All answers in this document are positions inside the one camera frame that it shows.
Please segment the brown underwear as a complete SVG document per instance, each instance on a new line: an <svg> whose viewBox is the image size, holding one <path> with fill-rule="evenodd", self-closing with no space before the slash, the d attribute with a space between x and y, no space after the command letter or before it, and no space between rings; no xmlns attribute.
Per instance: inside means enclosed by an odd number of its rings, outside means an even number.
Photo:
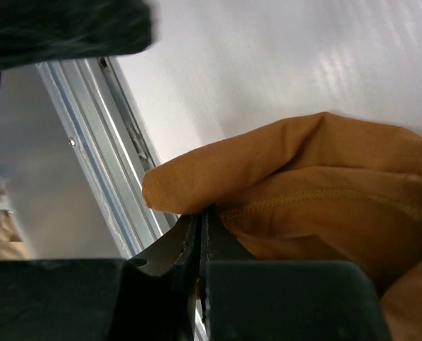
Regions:
<svg viewBox="0 0 422 341"><path fill-rule="evenodd" d="M262 260L345 260L373 280L392 337L422 340L422 137L321 112L282 119L150 170L148 207L215 205Z"/></svg>

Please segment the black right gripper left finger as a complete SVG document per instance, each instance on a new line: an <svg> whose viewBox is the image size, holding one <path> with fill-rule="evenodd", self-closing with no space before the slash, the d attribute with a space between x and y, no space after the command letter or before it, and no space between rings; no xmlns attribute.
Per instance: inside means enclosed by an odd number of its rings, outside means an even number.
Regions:
<svg viewBox="0 0 422 341"><path fill-rule="evenodd" d="M131 259L0 261L0 340L192 340L195 216Z"/></svg>

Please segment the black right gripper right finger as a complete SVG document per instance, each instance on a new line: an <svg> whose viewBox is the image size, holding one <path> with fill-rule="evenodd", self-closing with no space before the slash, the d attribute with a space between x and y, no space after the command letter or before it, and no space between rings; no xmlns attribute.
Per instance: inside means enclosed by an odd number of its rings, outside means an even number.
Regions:
<svg viewBox="0 0 422 341"><path fill-rule="evenodd" d="M210 340L390 340L374 285L348 261L260 261L201 214L200 296Z"/></svg>

